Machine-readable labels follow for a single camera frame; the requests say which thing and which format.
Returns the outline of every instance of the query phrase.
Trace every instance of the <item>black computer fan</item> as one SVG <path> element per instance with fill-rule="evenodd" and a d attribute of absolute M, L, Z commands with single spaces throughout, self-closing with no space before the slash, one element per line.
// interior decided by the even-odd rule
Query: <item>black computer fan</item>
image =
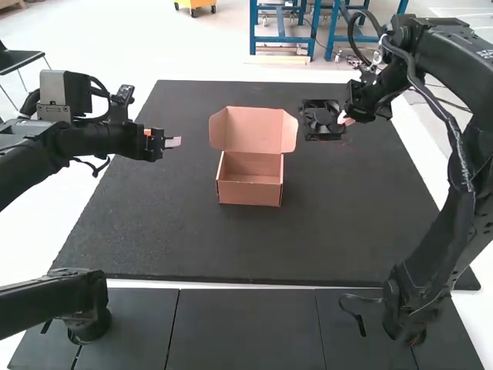
<path fill-rule="evenodd" d="M 340 114 L 337 100 L 304 100 L 300 108 L 307 141 L 340 140 L 345 125 L 337 124 Z"/>

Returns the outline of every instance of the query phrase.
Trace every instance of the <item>box flap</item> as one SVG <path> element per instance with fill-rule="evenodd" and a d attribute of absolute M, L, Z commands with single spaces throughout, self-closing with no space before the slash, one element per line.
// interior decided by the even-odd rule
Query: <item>box flap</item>
<path fill-rule="evenodd" d="M 282 109 L 227 106 L 209 119 L 210 145 L 232 152 L 292 152 L 297 131 L 297 119 Z"/>

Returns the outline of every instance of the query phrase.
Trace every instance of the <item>cardboard box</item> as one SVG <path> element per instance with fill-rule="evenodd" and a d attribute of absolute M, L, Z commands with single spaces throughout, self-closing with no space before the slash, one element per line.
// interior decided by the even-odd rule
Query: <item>cardboard box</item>
<path fill-rule="evenodd" d="M 219 203 L 280 206 L 283 153 L 294 151 L 297 131 L 298 120 L 282 109 L 227 106 L 211 116 L 210 145 L 223 150 Z"/>

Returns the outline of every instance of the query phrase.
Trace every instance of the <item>chair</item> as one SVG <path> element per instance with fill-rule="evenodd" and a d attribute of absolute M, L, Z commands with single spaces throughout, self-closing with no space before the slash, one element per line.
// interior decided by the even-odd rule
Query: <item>chair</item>
<path fill-rule="evenodd" d="M 19 69 L 40 58 L 43 58 L 45 60 L 48 68 L 52 68 L 48 64 L 44 52 L 33 52 L 28 50 L 8 50 L 0 40 L 0 76 L 5 76 L 8 75 L 10 72 L 17 71 L 26 92 L 28 92 L 28 90 L 25 87 L 24 79 L 22 78 Z M 14 104 L 10 96 L 8 96 L 8 93 L 2 87 L 2 84 L 0 84 L 0 89 L 7 96 L 7 99 L 14 106 L 14 108 L 18 110 L 17 106 Z"/>

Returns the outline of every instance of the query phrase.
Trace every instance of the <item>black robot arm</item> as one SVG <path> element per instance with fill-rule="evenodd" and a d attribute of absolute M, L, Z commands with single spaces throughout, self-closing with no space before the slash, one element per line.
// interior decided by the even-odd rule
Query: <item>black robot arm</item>
<path fill-rule="evenodd" d="M 146 129 L 128 117 L 133 86 L 122 85 L 115 95 L 90 76 L 43 71 L 41 86 L 32 92 L 18 119 L 0 120 L 0 211 L 30 187 L 68 167 L 77 156 L 106 158 L 114 153 L 154 162 L 179 137 L 165 137 L 163 129 Z M 92 112 L 91 96 L 108 99 L 109 110 Z M 38 120 L 31 119 L 38 113 Z M 84 162 L 97 176 L 100 168 Z M 111 314 L 106 277 L 102 271 L 65 268 L 19 284 L 0 288 L 0 340 L 53 318 L 62 319 L 69 338 L 87 344 L 109 328 Z"/>
<path fill-rule="evenodd" d="M 395 15 L 382 36 L 388 66 L 348 83 L 346 114 L 366 123 L 391 118 L 390 102 L 413 86 L 447 125 L 452 155 L 450 189 L 438 218 L 414 252 L 384 283 L 384 327 L 393 339 L 416 345 L 440 313 L 456 280 L 493 239 L 493 45 L 454 18 Z M 424 85 L 434 76 L 473 112 L 461 133 L 455 118 Z"/>
<path fill-rule="evenodd" d="M 164 149 L 179 145 L 179 138 L 165 137 L 163 129 L 146 129 L 129 119 L 133 86 L 122 85 L 111 95 L 102 84 L 102 89 L 92 87 L 91 79 L 80 73 L 42 71 L 41 87 L 27 98 L 21 116 L 0 123 L 0 211 L 71 160 L 80 161 L 77 156 L 107 159 L 113 153 L 154 162 Z M 84 117 L 92 111 L 91 95 L 108 99 L 105 115 Z M 36 111 L 39 119 L 31 119 Z M 93 167 L 93 175 L 99 170 Z"/>

